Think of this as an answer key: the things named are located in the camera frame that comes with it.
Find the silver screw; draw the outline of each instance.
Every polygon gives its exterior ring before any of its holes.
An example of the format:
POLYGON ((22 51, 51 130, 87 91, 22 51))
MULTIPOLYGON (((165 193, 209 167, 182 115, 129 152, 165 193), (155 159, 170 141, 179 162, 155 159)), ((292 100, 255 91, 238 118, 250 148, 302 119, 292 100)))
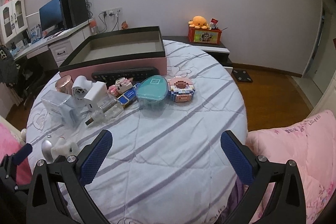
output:
POLYGON ((73 156, 73 155, 71 155, 67 158, 68 162, 74 162, 75 160, 76 160, 76 156, 73 156))
POLYGON ((258 160, 261 161, 261 162, 265 162, 265 161, 267 161, 267 158, 264 155, 259 155, 258 160))
POLYGON ((293 166, 293 167, 296 166, 296 162, 293 161, 293 160, 289 160, 288 163, 289 163, 290 166, 293 166))
POLYGON ((39 160, 39 161, 37 162, 37 166, 42 166, 42 165, 44 165, 44 160, 39 160))

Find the blue gripper pad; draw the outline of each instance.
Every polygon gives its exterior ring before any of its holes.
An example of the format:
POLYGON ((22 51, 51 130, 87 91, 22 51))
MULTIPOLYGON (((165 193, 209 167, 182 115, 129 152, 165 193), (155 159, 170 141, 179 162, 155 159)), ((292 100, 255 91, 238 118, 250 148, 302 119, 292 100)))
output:
POLYGON ((21 164, 25 158, 33 151, 33 147, 30 143, 26 143, 12 158, 12 163, 16 166, 21 164))
POLYGON ((241 183, 251 185, 254 180, 253 166, 228 132, 225 131, 222 133, 220 145, 241 183))
POLYGON ((100 166, 102 165, 104 159, 112 147, 113 137, 110 131, 103 130, 91 145, 93 145, 97 140, 97 144, 94 146, 90 154, 80 166, 79 182, 83 186, 90 184, 93 181, 100 166))

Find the white bed sheet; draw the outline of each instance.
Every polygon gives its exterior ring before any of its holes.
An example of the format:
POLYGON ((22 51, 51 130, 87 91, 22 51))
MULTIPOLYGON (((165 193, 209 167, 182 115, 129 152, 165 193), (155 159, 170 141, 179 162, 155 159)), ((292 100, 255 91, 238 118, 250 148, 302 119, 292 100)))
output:
MULTIPOLYGON (((72 131, 50 119, 41 96, 55 90, 55 75, 34 102, 28 119, 31 169, 43 159, 47 135, 64 136, 80 149, 102 129, 113 145, 95 179, 86 189, 111 223, 214 223, 227 204, 236 174, 220 146, 232 130, 245 143, 244 101, 232 77, 210 55, 194 46, 164 41, 168 75, 187 76, 196 93, 190 102, 168 104, 162 112, 129 106, 121 117, 95 127, 84 121, 72 131)), ((87 109, 82 110, 89 118, 87 109)), ((69 211, 81 221, 65 186, 69 211)))

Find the computer monitor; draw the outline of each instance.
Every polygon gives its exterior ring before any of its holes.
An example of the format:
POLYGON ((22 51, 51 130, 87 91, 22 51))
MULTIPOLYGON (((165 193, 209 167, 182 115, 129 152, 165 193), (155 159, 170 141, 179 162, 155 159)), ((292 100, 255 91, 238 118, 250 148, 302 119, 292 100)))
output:
POLYGON ((51 0, 40 8, 40 22, 42 31, 56 25, 56 33, 63 29, 63 19, 60 7, 60 0, 51 0))

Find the teal plastic container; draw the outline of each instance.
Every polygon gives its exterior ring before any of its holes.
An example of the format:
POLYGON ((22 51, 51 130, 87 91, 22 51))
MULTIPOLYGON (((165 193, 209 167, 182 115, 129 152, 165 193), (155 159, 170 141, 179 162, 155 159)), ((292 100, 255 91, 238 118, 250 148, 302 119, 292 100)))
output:
POLYGON ((165 107, 165 98, 168 93, 168 83, 160 75, 154 75, 141 83, 136 90, 140 109, 147 108, 161 110, 165 107))

